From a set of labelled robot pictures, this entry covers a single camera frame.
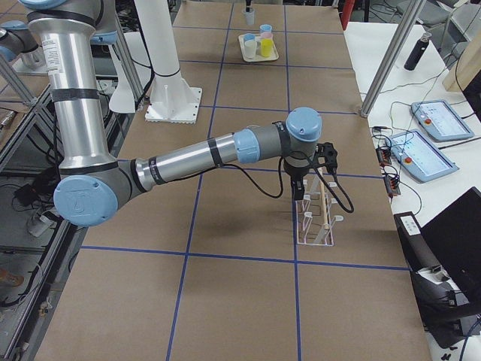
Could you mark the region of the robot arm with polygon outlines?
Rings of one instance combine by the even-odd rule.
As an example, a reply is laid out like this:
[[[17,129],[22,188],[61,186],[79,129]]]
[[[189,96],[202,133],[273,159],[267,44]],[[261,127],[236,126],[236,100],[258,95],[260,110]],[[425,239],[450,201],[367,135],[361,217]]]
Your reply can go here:
[[[313,167],[322,118],[296,108],[283,122],[251,126],[149,159],[119,160],[107,135],[121,123],[104,109],[92,45],[113,45],[121,29],[112,1],[25,1],[26,19],[42,50],[55,109],[55,146],[62,150],[53,204],[59,215],[82,227],[97,226],[154,186],[180,181],[230,162],[280,157],[293,185]]]

